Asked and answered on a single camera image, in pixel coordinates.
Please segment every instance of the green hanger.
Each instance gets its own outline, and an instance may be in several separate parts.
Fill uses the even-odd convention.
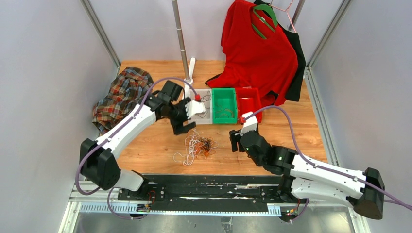
[[[273,25],[276,27],[277,26],[277,20],[276,20],[276,15],[272,9],[271,6],[266,5],[266,4],[261,4],[258,6],[254,6],[253,7],[253,13],[260,19],[260,21],[262,21],[272,32],[275,32],[275,30],[266,22],[266,20],[264,18],[262,18],[257,12],[256,10],[262,10],[265,11],[269,14],[269,16],[272,18],[273,20]],[[252,28],[253,30],[255,30],[255,32],[262,37],[263,39],[266,39],[266,37],[256,28],[255,25],[252,24]]]

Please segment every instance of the green tray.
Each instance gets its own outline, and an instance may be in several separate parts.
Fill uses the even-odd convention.
[[[238,104],[234,88],[212,89],[213,124],[237,124]]]

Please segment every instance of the plaid shirt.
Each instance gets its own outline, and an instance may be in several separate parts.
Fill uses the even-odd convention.
[[[150,74],[126,67],[112,82],[109,94],[93,108],[93,124],[104,134],[123,120],[153,84]]]

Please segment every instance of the pink hanger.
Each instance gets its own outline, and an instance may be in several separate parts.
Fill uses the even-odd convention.
[[[296,33],[295,26],[293,25],[292,20],[291,20],[291,17],[289,16],[289,8],[291,7],[293,1],[295,1],[295,0],[292,0],[292,1],[289,3],[289,6],[286,7],[286,9],[280,9],[279,7],[273,6],[273,5],[272,5],[273,0],[271,1],[270,6],[276,8],[276,9],[278,9],[278,10],[280,10],[280,11],[286,12],[286,14],[288,15],[288,18],[289,18],[289,22],[291,23],[291,26],[292,26],[293,30],[295,31],[295,33]]]

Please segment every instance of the robotic arm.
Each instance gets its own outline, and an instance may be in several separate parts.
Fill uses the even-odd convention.
[[[371,219],[382,219],[384,195],[358,181],[368,181],[384,190],[376,169],[368,168],[365,172],[349,170],[301,156],[290,148],[270,145],[259,134],[258,121],[254,116],[244,122],[241,130],[232,130],[229,134],[233,152],[246,152],[257,166],[282,176],[276,195],[283,200],[324,200],[353,208],[358,214]],[[328,170],[346,173],[354,178]]]
[[[139,133],[160,119],[170,119],[175,135],[187,133],[196,126],[196,123],[186,126],[183,126],[183,123],[195,114],[204,112],[205,106],[198,98],[185,98],[173,105],[172,101],[178,100],[182,89],[181,86],[167,81],[161,91],[149,94],[144,103],[139,103],[112,130],[95,141],[83,141],[80,146],[80,161],[98,145],[103,145],[90,155],[80,173],[103,190],[119,187],[146,194],[147,190],[139,189],[148,181],[138,172],[121,170],[116,159]]]

